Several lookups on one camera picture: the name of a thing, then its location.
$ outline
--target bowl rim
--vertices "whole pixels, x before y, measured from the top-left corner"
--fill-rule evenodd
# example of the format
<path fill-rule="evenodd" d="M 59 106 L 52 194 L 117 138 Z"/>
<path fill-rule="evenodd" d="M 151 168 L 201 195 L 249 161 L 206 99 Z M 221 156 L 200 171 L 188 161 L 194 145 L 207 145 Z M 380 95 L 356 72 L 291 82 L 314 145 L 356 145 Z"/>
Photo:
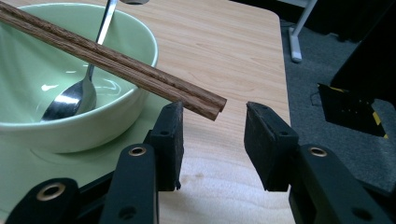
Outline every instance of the bowl rim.
<path fill-rule="evenodd" d="M 86 3 L 42 3 L 42 4 L 34 4 L 34 5 L 19 7 L 19 9 L 24 10 L 26 8 L 50 7 L 50 6 L 68 6 L 68 7 L 70 7 L 70 6 L 84 6 L 84 7 L 105 8 L 103 6 L 98 6 L 98 5 L 94 5 L 94 4 L 86 4 Z M 134 17 L 126 12 L 119 11 L 117 9 L 116 9 L 115 13 L 124 15 L 124 16 L 136 21 L 137 23 L 139 23 L 142 27 L 144 27 L 148 31 L 149 37 L 151 38 L 151 40 L 154 44 L 154 57 L 151 61 L 151 66 L 155 66 L 158 62 L 158 43 L 154 36 L 154 33 L 151 32 L 151 30 L 147 27 L 147 25 L 145 23 L 138 20 L 136 17 Z M 36 122 L 30 122 L 30 123 L 0 122 L 0 130 L 1 131 L 4 131 L 4 130 L 17 131 L 17 130 L 30 130 L 30 129 L 33 130 L 33 129 L 42 128 L 42 127 L 50 128 L 50 127 L 54 127 L 54 126 L 69 124 L 70 121 L 79 122 L 81 120 L 87 119 L 90 116 L 95 116 L 96 114 L 101 113 L 103 110 L 108 109 L 109 107 L 113 106 L 114 104 L 119 104 L 125 98 L 127 98 L 133 94 L 138 94 L 139 91 L 141 93 L 141 91 L 143 91 L 143 89 L 136 86 L 135 88 L 132 88 L 131 90 L 127 91 L 121 97 L 117 98 L 115 101 L 113 101 L 107 105 L 103 105 L 99 108 L 95 108 L 94 110 L 85 112 L 83 114 L 75 115 L 73 117 L 65 118 L 65 119 L 56 119 L 56 120 L 50 120 L 50 121 L 46 121 L 46 122 L 36 121 Z"/>

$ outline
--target metal spoon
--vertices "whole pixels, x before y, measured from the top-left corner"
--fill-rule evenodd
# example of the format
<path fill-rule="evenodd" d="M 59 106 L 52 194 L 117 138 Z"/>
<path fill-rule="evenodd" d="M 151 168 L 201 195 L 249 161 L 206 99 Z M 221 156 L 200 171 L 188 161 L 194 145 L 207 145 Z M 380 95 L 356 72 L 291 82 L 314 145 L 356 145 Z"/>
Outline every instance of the metal spoon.
<path fill-rule="evenodd" d="M 96 38 L 96 43 L 103 44 L 108 26 L 113 17 L 118 0 L 108 0 L 105 14 Z M 129 5 L 143 5 L 149 0 L 121 0 Z M 44 112 L 41 122 L 55 119 L 64 119 L 93 110 L 96 106 L 96 90 L 92 84 L 94 65 L 89 64 L 85 77 L 78 83 L 69 87 L 49 105 Z"/>

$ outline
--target wooden table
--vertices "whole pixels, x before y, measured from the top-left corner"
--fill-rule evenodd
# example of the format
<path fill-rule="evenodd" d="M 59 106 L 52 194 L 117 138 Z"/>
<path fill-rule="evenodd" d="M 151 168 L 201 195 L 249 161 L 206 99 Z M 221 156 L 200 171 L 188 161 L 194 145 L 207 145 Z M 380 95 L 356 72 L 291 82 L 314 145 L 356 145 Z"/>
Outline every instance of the wooden table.
<path fill-rule="evenodd" d="M 160 193 L 161 223 L 293 223 L 289 194 L 264 191 L 243 144 L 248 101 L 269 105 L 290 122 L 278 16 L 226 0 L 150 0 L 117 8 L 155 34 L 159 69 L 228 99 L 216 121 L 185 110 L 182 188 Z"/>

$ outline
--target green bowl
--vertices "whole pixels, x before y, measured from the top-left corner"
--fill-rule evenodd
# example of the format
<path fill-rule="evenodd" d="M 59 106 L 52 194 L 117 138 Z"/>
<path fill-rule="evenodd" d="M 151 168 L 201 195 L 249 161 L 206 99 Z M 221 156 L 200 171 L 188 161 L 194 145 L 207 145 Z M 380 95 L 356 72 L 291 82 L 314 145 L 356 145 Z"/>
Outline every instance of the green bowl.
<path fill-rule="evenodd" d="M 104 8 L 61 3 L 22 7 L 37 17 L 94 40 Z M 105 46 L 155 66 L 158 46 L 149 28 L 116 11 Z M 0 141 L 54 153 L 101 146 L 138 118 L 148 92 L 96 68 L 94 110 L 67 119 L 39 122 L 50 102 L 83 79 L 87 63 L 0 23 Z"/>

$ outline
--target chopstick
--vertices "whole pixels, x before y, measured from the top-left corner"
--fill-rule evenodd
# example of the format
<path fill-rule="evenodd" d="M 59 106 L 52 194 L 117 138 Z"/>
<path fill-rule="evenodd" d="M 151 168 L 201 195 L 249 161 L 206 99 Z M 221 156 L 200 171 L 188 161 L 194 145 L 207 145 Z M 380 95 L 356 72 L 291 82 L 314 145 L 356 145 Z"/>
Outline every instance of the chopstick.
<path fill-rule="evenodd" d="M 215 120 L 227 100 L 0 1 L 0 21 L 169 101 Z"/>

